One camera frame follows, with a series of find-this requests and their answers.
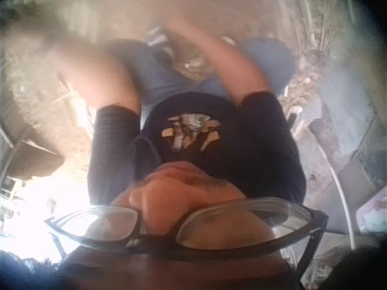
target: foot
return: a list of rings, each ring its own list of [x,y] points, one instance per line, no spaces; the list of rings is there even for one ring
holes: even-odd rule
[[[163,51],[171,62],[174,61],[176,54],[173,49],[173,43],[167,30],[162,26],[156,25],[148,32],[147,44],[156,50]]]

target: man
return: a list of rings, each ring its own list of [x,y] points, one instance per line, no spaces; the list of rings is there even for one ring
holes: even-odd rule
[[[168,33],[196,45],[215,75],[195,84],[174,71]],[[149,38],[149,45],[117,40],[106,52],[50,35],[37,49],[97,109],[92,204],[135,208],[146,232],[159,236],[188,212],[220,202],[276,197],[301,204],[305,176],[276,99],[295,70],[288,48],[274,39],[233,47],[179,13]],[[238,213],[210,219],[184,243],[223,250],[275,238],[257,216]],[[279,252],[189,263],[80,249],[66,263],[94,269],[70,275],[81,289],[249,289],[249,279],[273,276],[262,289],[294,286]]]

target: white hose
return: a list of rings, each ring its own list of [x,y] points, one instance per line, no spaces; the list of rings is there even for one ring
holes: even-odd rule
[[[323,150],[323,148],[320,146],[320,144],[318,142],[317,142],[317,145],[319,146],[319,149],[321,151],[322,156],[324,157],[324,159],[328,163],[329,170],[332,173],[334,182],[336,183],[337,189],[339,190],[340,197],[341,197],[341,202],[343,204],[343,208],[344,208],[344,212],[345,212],[346,222],[348,224],[348,231],[350,232],[351,249],[354,250],[354,249],[356,249],[355,237],[354,237],[354,233],[353,233],[353,227],[352,227],[350,210],[348,209],[348,204],[346,203],[346,198],[345,198],[345,195],[344,195],[343,188],[341,186],[339,177],[337,176],[336,172],[334,171],[334,169],[332,167],[332,164],[330,163],[330,161],[329,161],[325,151]]]

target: thigh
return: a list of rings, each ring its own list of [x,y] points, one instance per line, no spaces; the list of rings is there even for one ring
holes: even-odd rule
[[[145,120],[159,102],[187,92],[193,81],[174,70],[147,44],[136,40],[114,40],[107,50],[124,65],[141,98],[141,119]]]
[[[277,96],[282,94],[296,72],[296,59],[290,49],[281,41],[272,38],[248,39],[237,48],[263,70],[272,92]],[[206,79],[198,89],[232,100],[217,76]]]

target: eyeglass frame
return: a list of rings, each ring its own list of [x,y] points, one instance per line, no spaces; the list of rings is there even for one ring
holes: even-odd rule
[[[245,246],[235,249],[227,250],[199,250],[189,248],[187,246],[181,245],[176,241],[178,232],[184,223],[192,216],[195,212],[208,209],[212,207],[220,207],[227,205],[237,205],[243,204],[245,202],[252,201],[285,201],[294,205],[297,205],[304,210],[306,210],[310,216],[311,220],[304,225],[303,227],[295,230],[292,233],[286,234],[285,236],[279,237],[275,240],[268,242],[260,243],[258,245]],[[112,207],[108,205],[97,205],[89,209],[98,209],[98,208],[120,208]],[[45,223],[54,231],[54,235],[64,235],[71,240],[80,243],[81,246],[91,248],[99,251],[107,251],[111,253],[127,253],[130,255],[134,254],[149,254],[161,256],[162,258],[168,260],[176,260],[181,262],[197,262],[197,261],[213,261],[213,260],[231,260],[231,259],[252,259],[255,257],[261,257],[268,255],[274,252],[277,252],[283,248],[289,247],[290,245],[301,241],[302,239],[310,236],[308,244],[305,248],[304,254],[302,255],[297,268],[296,268],[296,278],[301,279],[305,270],[307,269],[310,261],[312,260],[314,254],[317,251],[317,248],[320,244],[321,238],[324,234],[324,231],[328,223],[328,215],[319,210],[312,210],[304,205],[297,204],[295,202],[286,201],[280,198],[253,198],[248,200],[237,200],[237,201],[228,201],[220,202],[217,204],[212,204],[210,206],[196,208],[191,212],[185,214],[180,220],[171,228],[171,230],[164,236],[154,235],[154,234],[141,234],[141,225],[142,225],[142,213],[136,208],[125,207],[124,209],[129,209],[137,214],[137,220],[133,227],[132,232],[124,239],[117,241],[99,241],[94,239],[89,239],[85,237],[76,236],[74,234],[68,233],[60,227],[56,226],[52,221],[56,217],[51,217],[45,220]],[[58,223],[61,219],[69,218],[73,215],[85,210],[76,211],[74,213],[68,214],[58,220],[55,223]],[[55,244],[58,247],[58,239],[54,237]]]

